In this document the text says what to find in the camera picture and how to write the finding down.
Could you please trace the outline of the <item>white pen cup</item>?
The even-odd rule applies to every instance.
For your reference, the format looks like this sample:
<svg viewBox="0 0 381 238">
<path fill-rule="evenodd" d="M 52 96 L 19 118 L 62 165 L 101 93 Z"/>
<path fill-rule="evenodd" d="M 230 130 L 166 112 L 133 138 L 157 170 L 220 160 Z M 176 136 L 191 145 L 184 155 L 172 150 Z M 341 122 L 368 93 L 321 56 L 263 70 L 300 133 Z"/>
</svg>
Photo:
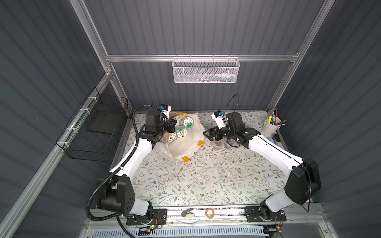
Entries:
<svg viewBox="0 0 381 238">
<path fill-rule="evenodd" d="M 285 125 L 286 121 L 287 120 L 281 120 L 278 117 L 278 108 L 270 110 L 269 116 L 266 118 L 262 127 L 263 133 L 268 136 L 275 135 L 280 127 Z"/>
</svg>

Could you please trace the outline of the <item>white canvas tote bag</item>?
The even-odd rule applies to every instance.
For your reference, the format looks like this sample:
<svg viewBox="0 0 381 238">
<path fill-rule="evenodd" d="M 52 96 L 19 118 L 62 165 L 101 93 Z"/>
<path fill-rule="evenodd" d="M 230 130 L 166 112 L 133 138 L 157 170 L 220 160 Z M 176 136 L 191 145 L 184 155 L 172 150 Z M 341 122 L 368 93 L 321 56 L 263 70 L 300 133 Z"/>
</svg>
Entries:
<svg viewBox="0 0 381 238">
<path fill-rule="evenodd" d="M 202 125 L 198 114 L 176 113 L 170 116 L 170 119 L 177 120 L 177 130 L 177 128 L 183 127 L 182 120 L 183 117 L 186 116 L 192 117 L 194 120 L 193 127 L 187 129 L 187 136 L 183 139 L 176 137 L 175 140 L 169 141 L 169 133 L 165 133 L 164 137 L 154 147 L 154 150 L 159 155 L 176 162 L 183 161 L 187 163 L 204 145 L 205 136 L 203 135 L 203 132 L 205 131 L 205 128 Z"/>
</svg>

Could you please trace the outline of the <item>masking tape roll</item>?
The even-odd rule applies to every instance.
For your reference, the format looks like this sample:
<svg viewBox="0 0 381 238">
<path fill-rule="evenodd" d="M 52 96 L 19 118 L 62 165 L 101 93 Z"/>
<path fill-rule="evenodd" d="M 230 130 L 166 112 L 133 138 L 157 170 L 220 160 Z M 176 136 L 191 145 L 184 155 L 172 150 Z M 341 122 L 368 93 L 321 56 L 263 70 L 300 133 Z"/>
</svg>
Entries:
<svg viewBox="0 0 381 238">
<path fill-rule="evenodd" d="M 205 216 L 208 218 L 208 219 L 213 219 L 214 216 L 215 216 L 215 212 L 212 208 L 207 208 L 205 210 Z"/>
</svg>

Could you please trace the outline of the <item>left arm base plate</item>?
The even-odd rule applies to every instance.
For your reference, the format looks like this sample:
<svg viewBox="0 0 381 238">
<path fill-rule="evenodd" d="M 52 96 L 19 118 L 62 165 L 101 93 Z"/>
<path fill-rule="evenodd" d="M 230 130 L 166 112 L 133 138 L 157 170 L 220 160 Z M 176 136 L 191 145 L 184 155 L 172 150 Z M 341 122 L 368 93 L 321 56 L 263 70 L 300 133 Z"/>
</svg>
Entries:
<svg viewBox="0 0 381 238">
<path fill-rule="evenodd" d="M 127 226 L 140 226 L 140 225 L 165 225 L 167 221 L 167 209 L 153 209 L 149 210 L 146 215 L 134 215 L 127 217 Z"/>
</svg>

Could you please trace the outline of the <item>beige tape dispenser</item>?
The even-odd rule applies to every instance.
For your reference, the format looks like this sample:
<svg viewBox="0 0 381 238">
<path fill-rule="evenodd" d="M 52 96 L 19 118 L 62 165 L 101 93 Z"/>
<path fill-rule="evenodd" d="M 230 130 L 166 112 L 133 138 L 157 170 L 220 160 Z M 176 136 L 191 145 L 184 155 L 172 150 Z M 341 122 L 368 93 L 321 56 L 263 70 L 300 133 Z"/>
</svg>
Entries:
<svg viewBox="0 0 381 238">
<path fill-rule="evenodd" d="M 182 216 L 183 218 L 185 218 L 185 219 L 195 217 L 195 215 L 193 214 L 193 209 L 192 209 L 192 208 L 183 210 L 183 211 L 181 212 L 181 216 Z"/>
</svg>

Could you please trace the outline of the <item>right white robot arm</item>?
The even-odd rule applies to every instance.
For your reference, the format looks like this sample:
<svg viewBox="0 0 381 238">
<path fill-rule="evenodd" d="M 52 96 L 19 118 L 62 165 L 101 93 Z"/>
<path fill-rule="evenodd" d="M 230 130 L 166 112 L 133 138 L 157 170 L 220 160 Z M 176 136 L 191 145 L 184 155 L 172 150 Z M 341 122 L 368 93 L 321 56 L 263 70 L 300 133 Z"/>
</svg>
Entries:
<svg viewBox="0 0 381 238">
<path fill-rule="evenodd" d="M 311 158 L 302 159 L 270 142 L 253 128 L 247 128 L 237 112 L 211 115 L 216 126 L 203 132 L 209 141 L 234 140 L 274 164 L 287 177 L 284 188 L 274 192 L 260 203 L 255 215 L 264 221 L 276 220 L 281 211 L 293 204 L 303 205 L 321 189 L 318 165 Z"/>
</svg>

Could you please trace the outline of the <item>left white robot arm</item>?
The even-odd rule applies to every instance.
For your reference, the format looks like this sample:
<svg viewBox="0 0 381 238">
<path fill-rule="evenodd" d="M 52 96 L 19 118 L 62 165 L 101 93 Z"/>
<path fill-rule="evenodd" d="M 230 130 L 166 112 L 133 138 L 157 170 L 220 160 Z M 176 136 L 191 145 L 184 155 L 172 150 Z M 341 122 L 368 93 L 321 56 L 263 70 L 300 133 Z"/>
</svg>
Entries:
<svg viewBox="0 0 381 238">
<path fill-rule="evenodd" d="M 170 107 L 148 112 L 146 124 L 141 130 L 133 120 L 136 133 L 135 145 L 110 170 L 112 177 L 100 183 L 97 191 L 99 209 L 114 212 L 118 216 L 151 217 L 152 203 L 136 197 L 132 182 L 140 164 L 164 134 L 175 132 L 177 121 L 170 119 L 170 112 Z"/>
</svg>

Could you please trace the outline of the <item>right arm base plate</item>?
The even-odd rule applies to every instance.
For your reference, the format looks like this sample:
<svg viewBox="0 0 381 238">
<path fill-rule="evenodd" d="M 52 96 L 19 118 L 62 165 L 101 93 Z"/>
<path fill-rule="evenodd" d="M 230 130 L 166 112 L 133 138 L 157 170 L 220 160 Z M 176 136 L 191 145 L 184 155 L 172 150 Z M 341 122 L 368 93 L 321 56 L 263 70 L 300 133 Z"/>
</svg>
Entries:
<svg viewBox="0 0 381 238">
<path fill-rule="evenodd" d="M 245 216 L 248 222 L 285 222 L 287 220 L 283 210 L 275 213 L 264 206 L 246 206 L 241 215 Z"/>
</svg>

